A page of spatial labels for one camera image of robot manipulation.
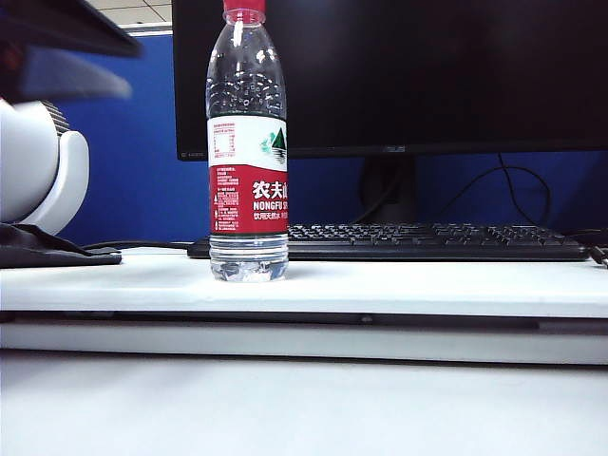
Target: monitor stand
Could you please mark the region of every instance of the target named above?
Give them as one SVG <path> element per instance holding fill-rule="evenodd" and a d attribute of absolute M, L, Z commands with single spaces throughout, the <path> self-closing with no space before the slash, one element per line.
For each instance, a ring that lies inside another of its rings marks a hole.
<path fill-rule="evenodd" d="M 384 203 L 361 222 L 416 221 L 416 158 L 367 157 L 359 180 L 359 199 L 365 210 L 389 192 Z"/>

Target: monitor screen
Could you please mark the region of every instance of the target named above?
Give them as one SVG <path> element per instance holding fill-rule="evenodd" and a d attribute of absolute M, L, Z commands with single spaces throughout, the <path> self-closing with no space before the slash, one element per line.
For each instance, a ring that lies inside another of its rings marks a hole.
<path fill-rule="evenodd" d="M 221 0 L 174 0 L 178 157 L 206 160 Z M 608 3 L 267 0 L 290 157 L 608 147 Z"/>

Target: keyboard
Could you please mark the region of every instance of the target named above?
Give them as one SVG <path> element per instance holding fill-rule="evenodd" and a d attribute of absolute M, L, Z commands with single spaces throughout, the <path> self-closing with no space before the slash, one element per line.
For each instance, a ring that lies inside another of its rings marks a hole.
<path fill-rule="evenodd" d="M 207 238 L 188 249 L 209 257 Z M 339 261 L 580 261 L 575 240 L 536 226 L 469 223 L 314 224 L 289 228 L 292 260 Z"/>

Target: water bottle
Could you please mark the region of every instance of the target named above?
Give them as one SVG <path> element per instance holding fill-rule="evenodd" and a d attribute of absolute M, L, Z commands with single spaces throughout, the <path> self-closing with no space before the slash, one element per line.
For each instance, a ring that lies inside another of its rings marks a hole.
<path fill-rule="evenodd" d="M 287 106 L 265 0 L 224 0 L 206 81 L 211 270 L 260 282 L 287 269 Z"/>

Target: blue cubicle wall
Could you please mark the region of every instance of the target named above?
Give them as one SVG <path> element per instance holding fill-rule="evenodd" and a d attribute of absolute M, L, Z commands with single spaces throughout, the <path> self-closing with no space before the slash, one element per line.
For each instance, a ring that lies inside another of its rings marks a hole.
<path fill-rule="evenodd" d="M 147 37 L 142 43 L 144 56 L 139 60 L 87 57 L 128 80 L 133 86 L 130 99 L 60 104 L 72 128 L 86 136 L 91 166 L 85 202 L 61 233 L 64 238 L 78 243 L 128 238 L 192 240 L 208 233 L 206 162 L 176 159 L 171 37 Z M 200 128 L 204 134 L 204 119 Z M 603 201 L 608 153 L 518 153 L 505 158 L 509 164 L 528 166 L 546 178 L 554 197 L 552 227 L 608 225 Z M 355 218 L 362 210 L 356 193 L 361 164 L 359 159 L 291 161 L 291 220 Z M 420 218 L 433 219 L 472 177 L 496 165 L 495 155 L 419 158 Z M 542 187 L 517 172 L 514 182 L 522 205 L 539 215 Z M 442 219 L 522 221 L 501 173 L 480 181 Z"/>

